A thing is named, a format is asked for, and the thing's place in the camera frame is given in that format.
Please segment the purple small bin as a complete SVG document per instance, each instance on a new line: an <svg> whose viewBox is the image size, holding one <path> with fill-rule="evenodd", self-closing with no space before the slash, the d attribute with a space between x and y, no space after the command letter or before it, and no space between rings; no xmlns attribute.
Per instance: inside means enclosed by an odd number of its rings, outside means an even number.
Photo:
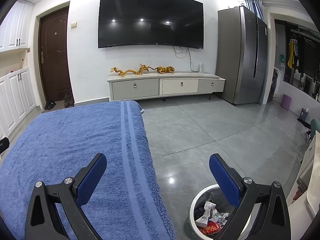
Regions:
<svg viewBox="0 0 320 240"><path fill-rule="evenodd" d="M290 108L291 101L292 101L292 98L290 96L283 94L280 105L284 109L288 110Z"/></svg>

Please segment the dark shoes by door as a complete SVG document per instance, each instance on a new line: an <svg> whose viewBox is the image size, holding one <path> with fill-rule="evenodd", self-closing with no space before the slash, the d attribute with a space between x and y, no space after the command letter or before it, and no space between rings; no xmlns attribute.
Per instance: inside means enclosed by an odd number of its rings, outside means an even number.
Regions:
<svg viewBox="0 0 320 240"><path fill-rule="evenodd" d="M65 95L63 100L54 101L49 100L44 106L44 111L54 111L63 108L74 107L74 97L73 94Z"/></svg>

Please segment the white shoe cabinet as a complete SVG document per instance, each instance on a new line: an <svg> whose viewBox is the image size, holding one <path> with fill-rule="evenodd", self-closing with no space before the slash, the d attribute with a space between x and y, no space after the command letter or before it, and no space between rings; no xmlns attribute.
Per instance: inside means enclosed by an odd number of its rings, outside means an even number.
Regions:
<svg viewBox="0 0 320 240"><path fill-rule="evenodd" d="M1 138L36 107L27 53L33 4L18 0L1 23Z"/></svg>

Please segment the hanging yellow clothes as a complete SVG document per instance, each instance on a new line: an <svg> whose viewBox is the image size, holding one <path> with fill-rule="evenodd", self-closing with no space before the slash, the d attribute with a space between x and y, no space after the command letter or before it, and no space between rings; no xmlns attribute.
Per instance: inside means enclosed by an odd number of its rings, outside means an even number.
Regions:
<svg viewBox="0 0 320 240"><path fill-rule="evenodd" d="M289 41L289 57L287 61L287 66L291 69L294 66L298 66L298 60L298 41L296 39L291 39Z"/></svg>

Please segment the golden dragon figurine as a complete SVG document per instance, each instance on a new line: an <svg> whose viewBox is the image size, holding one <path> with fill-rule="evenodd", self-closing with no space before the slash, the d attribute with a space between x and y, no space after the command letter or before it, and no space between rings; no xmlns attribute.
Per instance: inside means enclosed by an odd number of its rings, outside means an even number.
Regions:
<svg viewBox="0 0 320 240"><path fill-rule="evenodd" d="M135 74L135 75L142 75L143 72L148 72L149 71L149 66L146 66L145 64L140 64L139 65L139 69L138 70L132 70L132 69L128 69L128 70L121 70L118 69L117 67L112 67L110 69L110 72L115 72L117 73L119 76L124 77L126 74Z"/></svg>

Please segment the white printed paper wrapper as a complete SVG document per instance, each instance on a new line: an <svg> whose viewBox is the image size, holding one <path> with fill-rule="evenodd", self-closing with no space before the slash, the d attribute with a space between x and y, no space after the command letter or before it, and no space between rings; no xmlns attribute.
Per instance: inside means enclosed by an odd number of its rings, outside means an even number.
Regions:
<svg viewBox="0 0 320 240"><path fill-rule="evenodd" d="M200 218L195 220L195 223L198 227L202 227L202 228L204 228L209 221L220 222L225 225L227 222L228 216L229 216L229 213L227 212L226 213L219 212L216 209L215 203L206 201L204 205L204 213Z"/></svg>

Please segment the red snack bag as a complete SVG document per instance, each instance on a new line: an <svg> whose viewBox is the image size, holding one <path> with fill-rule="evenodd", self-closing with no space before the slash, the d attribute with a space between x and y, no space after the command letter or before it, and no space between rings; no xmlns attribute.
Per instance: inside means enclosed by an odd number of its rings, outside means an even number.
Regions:
<svg viewBox="0 0 320 240"><path fill-rule="evenodd" d="M224 226L223 223L209 221L204 228L198 227L198 229L203 235L209 236L209 235L214 235L220 232L223 226Z"/></svg>

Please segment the white grey tv cabinet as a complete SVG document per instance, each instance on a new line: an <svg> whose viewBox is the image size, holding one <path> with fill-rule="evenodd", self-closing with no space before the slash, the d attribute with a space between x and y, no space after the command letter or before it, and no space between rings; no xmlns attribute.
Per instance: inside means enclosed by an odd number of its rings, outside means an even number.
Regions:
<svg viewBox="0 0 320 240"><path fill-rule="evenodd" d="M110 75L107 81L110 101L212 94L223 92L225 87L225 79L219 76L191 72Z"/></svg>

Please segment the white round trash bin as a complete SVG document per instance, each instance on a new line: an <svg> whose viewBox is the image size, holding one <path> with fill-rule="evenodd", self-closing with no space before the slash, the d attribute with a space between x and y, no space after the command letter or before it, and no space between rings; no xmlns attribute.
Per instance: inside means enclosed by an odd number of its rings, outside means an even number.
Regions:
<svg viewBox="0 0 320 240"><path fill-rule="evenodd" d="M208 223L199 226L208 206L212 206ZM192 200L184 230L190 239L216 239L223 226L231 219L235 207L231 206L219 185L213 184L202 189Z"/></svg>

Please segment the wall-mounted black television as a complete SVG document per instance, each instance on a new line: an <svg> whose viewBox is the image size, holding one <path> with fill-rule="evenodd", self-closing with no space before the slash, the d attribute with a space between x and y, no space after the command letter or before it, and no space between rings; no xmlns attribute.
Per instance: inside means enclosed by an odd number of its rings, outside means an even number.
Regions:
<svg viewBox="0 0 320 240"><path fill-rule="evenodd" d="M195 0L100 0L98 47L204 48L203 4Z"/></svg>

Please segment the dark brown entrance door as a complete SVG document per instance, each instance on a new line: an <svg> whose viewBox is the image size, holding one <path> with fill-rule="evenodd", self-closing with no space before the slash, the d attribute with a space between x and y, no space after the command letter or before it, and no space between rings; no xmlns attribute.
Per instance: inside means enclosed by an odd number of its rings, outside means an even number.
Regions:
<svg viewBox="0 0 320 240"><path fill-rule="evenodd" d="M62 101L72 94L67 57L67 18L69 7L40 19L39 64L47 101Z"/></svg>

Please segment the golden tiger figurine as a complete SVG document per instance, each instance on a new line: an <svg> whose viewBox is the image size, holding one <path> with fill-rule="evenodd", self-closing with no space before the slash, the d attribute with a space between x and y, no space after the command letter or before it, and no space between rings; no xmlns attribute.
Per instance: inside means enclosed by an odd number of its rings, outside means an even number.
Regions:
<svg viewBox="0 0 320 240"><path fill-rule="evenodd" d="M154 69L159 74L166 74L166 73L174 73L175 68L173 66L167 66L167 67L157 67Z"/></svg>

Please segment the blue fluffy rug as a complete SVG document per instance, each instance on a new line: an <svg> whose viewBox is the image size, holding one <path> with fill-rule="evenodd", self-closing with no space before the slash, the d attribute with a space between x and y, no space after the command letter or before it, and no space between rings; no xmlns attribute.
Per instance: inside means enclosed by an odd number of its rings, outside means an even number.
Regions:
<svg viewBox="0 0 320 240"><path fill-rule="evenodd" d="M38 115L1 164L1 213L24 239L27 209L43 186L74 177L98 153L106 170L82 210L102 239L174 239L159 194L141 106L96 103Z"/></svg>

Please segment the grey double-door refrigerator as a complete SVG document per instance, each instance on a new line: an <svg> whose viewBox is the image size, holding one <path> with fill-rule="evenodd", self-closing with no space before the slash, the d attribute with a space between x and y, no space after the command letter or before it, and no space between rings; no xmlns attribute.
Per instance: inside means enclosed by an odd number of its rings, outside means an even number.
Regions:
<svg viewBox="0 0 320 240"><path fill-rule="evenodd" d="M233 105L258 103L267 71L267 25L246 7L217 12L216 75L225 79L221 98Z"/></svg>

